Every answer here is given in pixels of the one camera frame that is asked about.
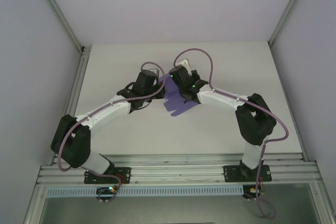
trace purple fabric piece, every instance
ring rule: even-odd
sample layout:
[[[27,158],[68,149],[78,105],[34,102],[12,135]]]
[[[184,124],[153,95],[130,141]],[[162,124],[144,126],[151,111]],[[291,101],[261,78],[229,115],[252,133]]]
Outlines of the purple fabric piece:
[[[195,107],[198,105],[196,102],[186,102],[185,98],[180,96],[179,89],[173,79],[170,77],[170,74],[166,74],[165,76],[165,95],[164,98],[167,100],[164,103],[164,107],[167,111],[171,113],[171,116],[177,116],[181,115],[182,113],[188,111],[189,109]]]

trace cable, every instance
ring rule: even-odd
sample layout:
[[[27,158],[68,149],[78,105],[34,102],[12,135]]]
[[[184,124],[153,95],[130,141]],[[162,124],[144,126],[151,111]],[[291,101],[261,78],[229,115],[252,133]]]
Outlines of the cable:
[[[151,61],[146,61],[144,64],[141,65],[141,70],[143,69],[143,67],[147,64],[152,64],[156,67],[158,67],[160,69],[160,71],[162,72],[162,76],[165,75],[163,69],[158,65],[156,64],[155,62],[151,62]],[[153,94],[149,94],[149,95],[145,95],[143,97],[134,97],[134,98],[125,98],[125,99],[120,99],[118,101],[113,101],[112,103],[108,103],[108,104],[105,104],[103,105],[102,107],[96,109],[95,111],[93,111],[92,113],[90,113],[89,115],[85,116],[83,119],[81,119],[80,121],[78,121],[77,123],[75,123],[70,129],[69,131],[67,132],[67,134],[65,135],[65,137],[63,138],[63,141],[61,143],[61,146],[59,148],[59,152],[58,152],[58,160],[57,160],[57,166],[58,168],[62,171],[62,172],[66,172],[68,170],[71,169],[71,166],[67,167],[67,168],[63,168],[62,167],[62,164],[61,164],[61,157],[62,157],[62,152],[63,152],[63,149],[64,149],[64,146],[65,146],[65,143],[67,142],[68,140],[68,137],[71,135],[71,133],[75,130],[75,128],[77,128],[82,122],[84,122],[86,119],[89,119],[91,118],[92,116],[96,115],[97,113],[99,113],[100,111],[102,110],[105,110],[119,102],[126,102],[126,101],[134,101],[134,100],[140,100],[140,99],[147,99],[147,98],[150,98],[150,97],[153,97],[155,95],[157,95],[159,92],[161,92],[161,90],[164,88],[164,84],[165,84],[165,78],[163,78],[163,81],[162,81],[162,84],[160,86],[160,88],[155,91]],[[96,176],[99,176],[99,177],[111,177],[111,178],[115,178],[118,180],[119,182],[119,185],[121,185],[121,181],[120,181],[120,178],[118,178],[117,176],[114,176],[114,175],[103,175],[103,174],[97,174],[95,173],[94,171],[90,170],[89,172],[91,172],[92,174],[96,175]],[[119,191],[119,188],[117,189],[117,191],[115,191],[115,194],[114,196],[110,199],[112,200],[118,193]]]
[[[261,164],[262,164],[262,160],[263,160],[262,158],[263,158],[264,153],[265,153],[266,144],[267,144],[267,143],[270,143],[270,142],[277,142],[277,141],[282,141],[282,140],[287,139],[288,136],[289,136],[289,131],[288,131],[286,125],[284,124],[284,122],[283,122],[279,117],[277,117],[276,115],[274,115],[272,112],[266,110],[265,108],[263,108],[263,107],[261,107],[261,106],[259,106],[259,105],[257,105],[257,104],[254,104],[254,103],[252,103],[252,102],[250,102],[250,101],[248,101],[248,100],[245,100],[245,99],[243,99],[243,98],[239,98],[239,97],[237,97],[237,96],[235,96],[235,95],[232,95],[232,94],[226,93],[226,92],[224,92],[224,91],[222,91],[222,90],[218,90],[218,89],[214,88],[214,86],[212,85],[212,75],[213,75],[213,71],[214,71],[214,63],[213,63],[213,60],[212,60],[211,56],[210,56],[206,51],[204,51],[203,49],[199,49],[199,48],[190,48],[190,49],[184,50],[183,52],[181,52],[181,53],[175,58],[174,63],[173,63],[174,66],[176,66],[176,62],[177,62],[178,58],[179,58],[181,55],[183,55],[184,53],[189,52],[189,51],[200,51],[200,52],[204,53],[205,55],[207,55],[207,57],[209,58],[209,60],[210,60],[210,65],[211,65],[211,68],[210,68],[210,75],[209,75],[209,86],[210,86],[210,88],[211,88],[214,92],[216,92],[216,93],[218,93],[218,94],[222,94],[222,95],[224,95],[224,96],[226,96],[226,97],[229,97],[229,98],[232,98],[232,99],[237,99],[237,100],[239,100],[239,101],[245,102],[245,103],[247,103],[247,104],[249,104],[249,105],[251,105],[251,106],[253,106],[253,107],[255,107],[255,108],[257,108],[257,109],[259,109],[259,110],[261,110],[261,111],[263,111],[263,112],[265,112],[266,114],[272,116],[272,117],[273,117],[273,118],[274,118],[274,119],[275,119],[275,120],[276,120],[276,121],[283,127],[283,129],[284,129],[284,131],[285,131],[285,135],[284,135],[283,137],[275,138],[275,139],[269,139],[269,140],[265,140],[265,141],[264,141],[263,149],[262,149],[262,151],[261,151],[261,156],[260,156],[259,166],[258,166],[257,180],[256,180],[256,200],[257,200],[257,205],[258,205],[259,211],[261,212],[262,216],[265,217],[266,219],[270,219],[270,220],[275,219],[275,217],[276,217],[276,209],[275,209],[274,205],[273,205],[271,202],[269,202],[269,201],[267,201],[267,200],[265,200],[265,199],[259,199],[259,197],[258,197],[258,184],[259,184],[259,176],[260,176]],[[266,214],[265,214],[264,211],[262,210],[261,205],[260,205],[260,201],[261,201],[261,200],[262,200],[262,201],[266,201],[267,203],[269,203],[269,204],[272,205],[273,210],[274,210],[274,214],[273,214],[271,217],[266,216]]]

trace white table surface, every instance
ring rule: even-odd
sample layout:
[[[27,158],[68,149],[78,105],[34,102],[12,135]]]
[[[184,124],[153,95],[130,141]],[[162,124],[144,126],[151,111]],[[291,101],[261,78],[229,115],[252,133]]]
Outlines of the white table surface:
[[[290,136],[269,143],[266,153],[301,153],[292,118],[277,71],[265,41],[198,42],[174,44],[94,45],[83,81],[76,114],[84,114],[110,100],[117,91],[135,81],[140,66],[154,61],[168,72],[173,60],[187,48],[206,50],[214,60],[213,85],[243,95],[259,93],[273,113],[289,128]],[[208,80],[210,64],[201,52],[188,52],[192,69]],[[198,105],[171,117],[164,100],[113,121],[91,141],[101,154],[237,154],[244,152],[235,113],[210,105]],[[277,124],[271,137],[284,131]]]

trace purple cloth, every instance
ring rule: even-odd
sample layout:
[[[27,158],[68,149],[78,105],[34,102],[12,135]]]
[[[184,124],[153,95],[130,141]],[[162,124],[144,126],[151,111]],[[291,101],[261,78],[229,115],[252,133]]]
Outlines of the purple cloth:
[[[170,74],[166,74],[165,76],[165,95],[164,98],[167,100],[164,103],[164,107],[168,112],[173,111],[171,113],[171,116],[177,116],[181,115],[182,113],[188,111],[189,109],[195,107],[198,105],[196,102],[186,102],[185,98],[180,96],[179,89],[173,79],[170,77]]]

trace white wall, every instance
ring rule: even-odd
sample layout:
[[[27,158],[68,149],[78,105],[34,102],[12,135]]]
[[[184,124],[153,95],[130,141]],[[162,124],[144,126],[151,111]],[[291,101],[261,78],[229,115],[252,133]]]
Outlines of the white wall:
[[[45,0],[0,0],[0,218],[22,223],[78,54]]]
[[[289,0],[57,0],[84,46],[266,41]]]
[[[336,209],[336,0],[299,0],[274,56],[311,160]]]

